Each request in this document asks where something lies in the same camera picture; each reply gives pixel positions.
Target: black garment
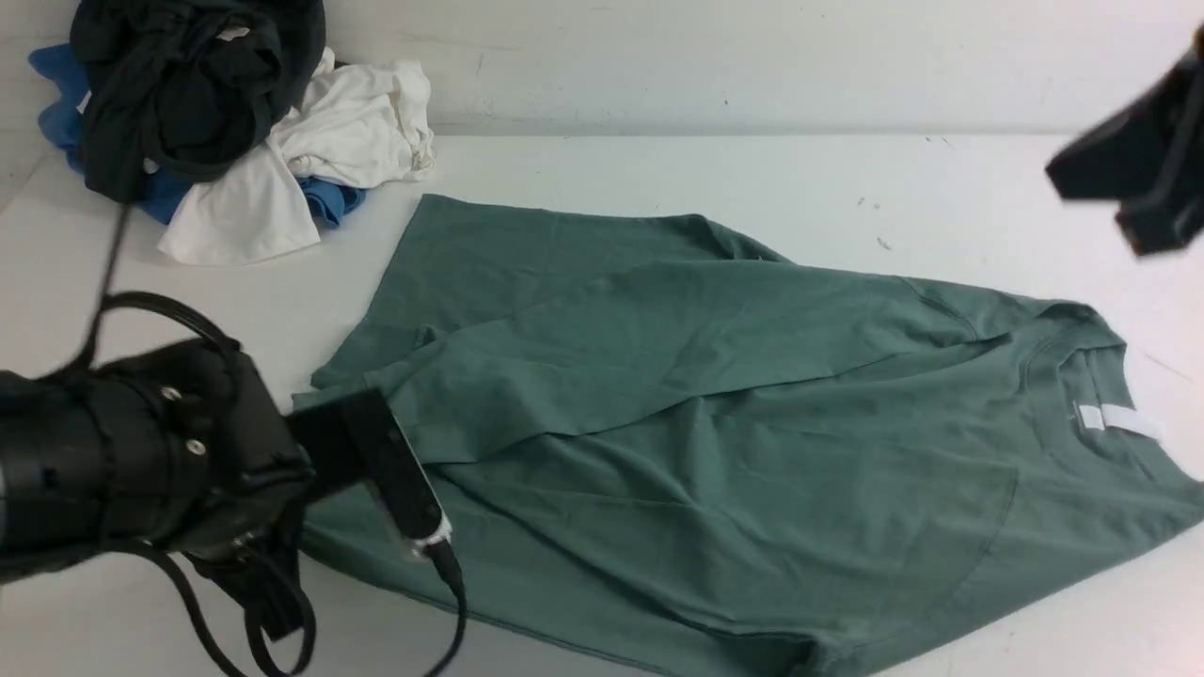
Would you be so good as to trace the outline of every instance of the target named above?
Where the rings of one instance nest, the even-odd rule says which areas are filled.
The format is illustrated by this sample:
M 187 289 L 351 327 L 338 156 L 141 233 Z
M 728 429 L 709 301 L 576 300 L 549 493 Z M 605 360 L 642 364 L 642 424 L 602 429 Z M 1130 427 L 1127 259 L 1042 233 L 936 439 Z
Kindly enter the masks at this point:
M 325 45 L 321 0 L 82 0 L 84 183 L 134 201 L 143 158 L 219 178 L 300 100 Z

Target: white tag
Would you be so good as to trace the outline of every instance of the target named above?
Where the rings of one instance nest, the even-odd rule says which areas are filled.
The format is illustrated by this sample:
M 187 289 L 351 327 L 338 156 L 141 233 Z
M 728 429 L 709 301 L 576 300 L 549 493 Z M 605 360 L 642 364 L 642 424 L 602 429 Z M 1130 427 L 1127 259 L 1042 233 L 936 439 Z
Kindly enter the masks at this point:
M 1087 430 L 1116 428 L 1153 440 L 1161 440 L 1163 436 L 1162 425 L 1158 422 L 1137 410 L 1119 405 L 1103 405 L 1100 407 L 1079 405 L 1079 420 Z
M 243 37 L 248 33 L 250 33 L 249 28 L 247 28 L 244 25 L 235 25 L 235 27 L 230 27 L 230 28 L 223 30 L 222 33 L 219 33 L 218 34 L 218 40 L 225 40 L 226 42 L 230 42 L 235 37 Z
M 1079 420 L 1082 422 L 1082 426 L 1087 430 L 1104 429 L 1104 413 L 1099 411 L 1099 407 L 1079 405 Z
M 1161 440 L 1163 436 L 1162 425 L 1137 410 L 1119 405 L 1103 405 L 1099 411 L 1104 417 L 1104 425 L 1108 428 L 1120 428 L 1155 440 Z

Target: tabletop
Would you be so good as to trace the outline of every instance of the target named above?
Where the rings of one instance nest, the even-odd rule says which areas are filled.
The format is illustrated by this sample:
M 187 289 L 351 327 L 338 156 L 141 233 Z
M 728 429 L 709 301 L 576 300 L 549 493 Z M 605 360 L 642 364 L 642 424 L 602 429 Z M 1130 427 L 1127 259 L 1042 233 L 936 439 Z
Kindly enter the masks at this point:
M 1138 261 L 1111 207 L 1062 205 L 1043 167 L 1054 136 L 442 137 L 435 177 L 388 184 L 323 243 L 244 267 L 184 267 L 131 223 L 117 288 L 195 306 L 254 357 L 282 408 L 367 308 L 423 193 L 615 216 L 702 213 L 797 263 L 948 279 L 1094 306 L 1129 342 L 1134 400 L 1168 453 L 1204 477 L 1204 253 Z M 79 345 L 117 207 L 47 155 L 0 214 L 0 367 L 45 372 Z M 101 357 L 184 336 L 166 320 L 108 317 Z M 1096 576 L 890 677 L 1068 673 L 1204 676 L 1204 529 Z M 312 561 L 302 583 L 320 625 L 313 677 L 421 672 L 452 617 Z M 254 665 L 236 607 L 206 582 L 214 635 Z M 296 648 L 283 642 L 282 661 Z M 175 590 L 137 560 L 100 558 L 6 587 L 0 677 L 212 677 Z M 447 675 L 628 677 L 630 667 L 470 625 Z

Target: white surface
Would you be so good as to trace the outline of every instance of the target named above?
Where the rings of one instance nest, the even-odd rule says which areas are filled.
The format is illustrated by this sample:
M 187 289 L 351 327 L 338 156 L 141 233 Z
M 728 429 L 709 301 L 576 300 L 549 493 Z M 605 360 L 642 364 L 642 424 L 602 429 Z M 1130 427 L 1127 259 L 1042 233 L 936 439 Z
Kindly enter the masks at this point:
M 52 88 L 31 82 L 24 55 L 66 36 L 76 5 L 0 0 L 0 125 L 31 129 Z M 524 134 L 1070 131 L 1157 80 L 1204 19 L 1199 0 L 326 0 L 326 11 L 341 57 L 423 61 L 437 133 Z
M 1106 207 L 1066 208 L 1041 167 L 1043 137 L 468 139 L 439 141 L 425 184 L 374 190 L 323 245 L 237 269 L 170 265 L 160 226 L 132 224 L 119 288 L 195 305 L 244 341 L 281 402 L 305 387 L 364 313 L 420 190 L 609 214 L 702 212 L 805 264 L 986 284 L 1096 305 L 1134 343 L 1139 408 L 1162 420 L 1181 465 L 1204 476 L 1204 258 L 1138 265 Z M 0 217 L 0 360 L 25 373 L 79 341 L 116 208 L 46 159 Z M 104 353 L 181 334 L 132 312 Z M 1031 606 L 891 677 L 1181 677 L 1204 673 L 1204 530 Z M 452 619 L 303 566 L 321 624 L 312 675 L 419 675 Z M 241 665 L 241 622 L 201 587 Z M 110 558 L 5 589 L 0 676 L 212 677 L 175 593 L 155 571 Z M 628 669 L 472 624 L 452 676 L 616 677 Z

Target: t-shirt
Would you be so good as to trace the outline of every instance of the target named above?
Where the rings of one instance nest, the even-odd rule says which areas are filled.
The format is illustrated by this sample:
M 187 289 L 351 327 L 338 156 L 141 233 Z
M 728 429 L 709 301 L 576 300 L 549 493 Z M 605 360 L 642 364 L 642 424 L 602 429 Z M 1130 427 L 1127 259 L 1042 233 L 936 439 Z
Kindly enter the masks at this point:
M 379 388 L 474 617 L 679 677 L 862 676 L 1167 541 L 1204 490 L 1091 308 L 795 265 L 700 216 L 423 199 L 299 406 Z M 452 600 L 355 489 L 305 549 Z

